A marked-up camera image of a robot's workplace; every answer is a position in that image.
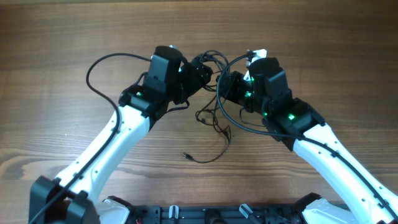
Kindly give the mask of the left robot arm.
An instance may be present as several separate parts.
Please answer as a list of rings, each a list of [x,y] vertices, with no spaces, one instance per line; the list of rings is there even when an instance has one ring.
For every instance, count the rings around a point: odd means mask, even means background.
[[[204,55],[191,62],[172,46],[158,46],[148,72],[126,88],[114,114],[83,153],[54,179],[40,176],[30,189],[29,223],[132,223],[133,206],[117,197],[98,198],[110,175],[164,114],[182,110],[210,80]]]

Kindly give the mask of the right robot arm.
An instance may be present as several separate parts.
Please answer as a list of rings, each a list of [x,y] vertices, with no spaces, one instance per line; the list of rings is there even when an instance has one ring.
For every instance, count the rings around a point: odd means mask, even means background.
[[[271,136],[307,161],[348,206],[330,205],[317,194],[304,197],[306,223],[397,223],[397,195],[375,179],[342,145],[325,119],[308,103],[294,98],[276,58],[252,59],[246,74],[226,67],[216,86],[216,99],[262,115],[265,131],[249,128],[221,112],[237,127]]]

